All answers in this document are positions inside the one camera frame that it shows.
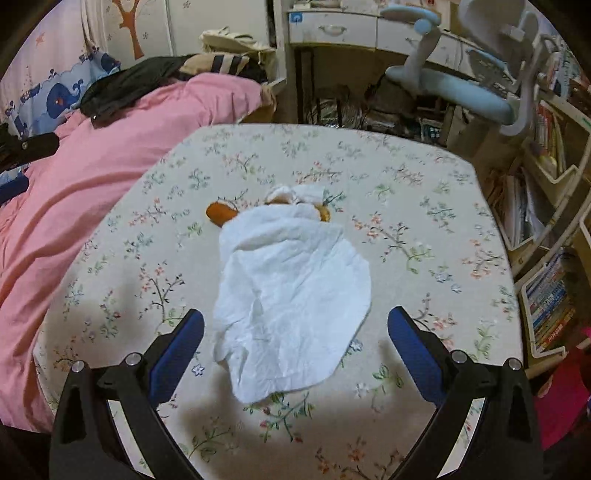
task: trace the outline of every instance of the metal screw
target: metal screw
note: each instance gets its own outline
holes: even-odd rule
[[[125,363],[128,364],[130,367],[137,365],[142,361],[142,356],[139,353],[130,353],[128,356],[125,357]]]
[[[519,360],[517,360],[516,358],[509,358],[509,368],[511,368],[512,370],[521,370],[521,362]]]
[[[84,370],[84,362],[82,360],[77,360],[72,364],[72,371],[77,374]]]
[[[457,364],[465,364],[468,360],[468,356],[461,350],[454,350],[452,352],[452,360]]]

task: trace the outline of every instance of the pink comforter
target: pink comforter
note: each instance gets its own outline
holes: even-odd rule
[[[202,74],[144,96],[110,126],[76,111],[57,153],[34,163],[28,191],[0,211],[0,419],[51,429],[33,346],[52,294],[84,242],[142,174],[204,125],[234,123],[261,105],[251,81]]]

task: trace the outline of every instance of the robotic arm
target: robotic arm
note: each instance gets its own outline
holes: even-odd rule
[[[146,353],[91,369],[72,365],[57,410],[50,449],[50,479],[138,480],[121,445],[107,401],[119,400],[142,455],[157,480],[203,480],[156,413],[170,399],[203,338],[203,316],[190,310],[172,333]],[[448,352],[437,336],[420,331],[402,307],[388,317],[388,333],[421,395],[437,410],[390,480],[435,480],[468,415],[486,398],[482,417],[453,480],[539,480],[542,450],[529,383],[521,362],[501,367]]]

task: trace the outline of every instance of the pink object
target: pink object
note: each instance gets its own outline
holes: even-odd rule
[[[591,338],[591,329],[583,329]],[[589,362],[582,350],[573,348],[534,399],[542,448],[552,447],[574,426],[591,394],[583,382],[581,367]]]
[[[204,73],[161,87],[108,127],[76,111],[56,130],[60,148],[31,165],[28,191],[0,211],[0,419],[48,431],[53,415],[33,363],[52,294],[115,203],[199,127],[231,124],[261,106],[259,84]]]

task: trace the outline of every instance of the pillow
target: pillow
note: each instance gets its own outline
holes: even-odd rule
[[[62,0],[35,27],[0,81],[0,121],[20,138],[52,132],[92,82],[119,68],[85,38],[80,0]]]

